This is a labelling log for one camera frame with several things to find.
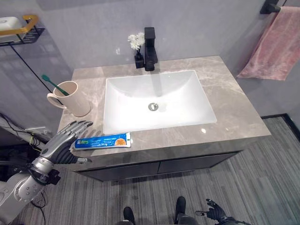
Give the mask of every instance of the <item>cup handle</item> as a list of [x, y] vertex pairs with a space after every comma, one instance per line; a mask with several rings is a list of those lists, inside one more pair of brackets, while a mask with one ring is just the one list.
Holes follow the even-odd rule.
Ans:
[[66, 109], [66, 108], [67, 108], [67, 107], [65, 107], [64, 105], [58, 104], [58, 103], [55, 102], [52, 98], [57, 99], [56, 96], [55, 96], [54, 94], [48, 93], [48, 94], [47, 94], [47, 99], [48, 99], [48, 101], [49, 101], [52, 105], [54, 105], [54, 106], [56, 106], [56, 107], [58, 107], [58, 108], [61, 108], [61, 109]]

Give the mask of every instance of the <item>black shoe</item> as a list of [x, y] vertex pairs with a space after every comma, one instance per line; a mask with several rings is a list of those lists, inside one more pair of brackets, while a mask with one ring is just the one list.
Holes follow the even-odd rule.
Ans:
[[124, 219], [129, 220], [133, 225], [135, 225], [135, 217], [133, 211], [130, 207], [125, 207], [123, 210]]
[[186, 213], [186, 199], [180, 196], [176, 201], [176, 212], [175, 212], [175, 224], [178, 224], [178, 214], [179, 213]]

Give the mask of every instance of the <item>blue toothpaste tube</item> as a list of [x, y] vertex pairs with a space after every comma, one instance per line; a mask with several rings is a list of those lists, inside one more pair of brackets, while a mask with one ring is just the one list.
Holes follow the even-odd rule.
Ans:
[[90, 137], [77, 139], [74, 144], [75, 150], [103, 149], [103, 148], [129, 148], [131, 147], [130, 133]]

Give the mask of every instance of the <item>beige cup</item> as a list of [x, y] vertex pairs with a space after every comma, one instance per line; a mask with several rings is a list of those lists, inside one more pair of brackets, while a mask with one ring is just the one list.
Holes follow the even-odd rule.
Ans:
[[[84, 116], [90, 112], [90, 103], [78, 90], [78, 84], [74, 81], [65, 81], [58, 85], [69, 95], [65, 96], [57, 88], [54, 88], [53, 94], [47, 94], [48, 101], [61, 109], [68, 109], [74, 116]], [[55, 102], [53, 98], [58, 99], [63, 105]]]

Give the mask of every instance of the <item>green toothbrush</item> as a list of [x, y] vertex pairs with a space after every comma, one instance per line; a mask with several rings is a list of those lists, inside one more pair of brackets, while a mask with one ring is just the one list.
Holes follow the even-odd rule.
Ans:
[[56, 87], [58, 90], [60, 90], [60, 92], [63, 93], [65, 96], [68, 96], [68, 95], [69, 95], [65, 90], [61, 89], [59, 86], [57, 86], [55, 83], [53, 83], [47, 75], [43, 74], [43, 75], [42, 75], [42, 79], [43, 79], [44, 81], [48, 81], [50, 84], [52, 84], [52, 85], [53, 85], [54, 87]]

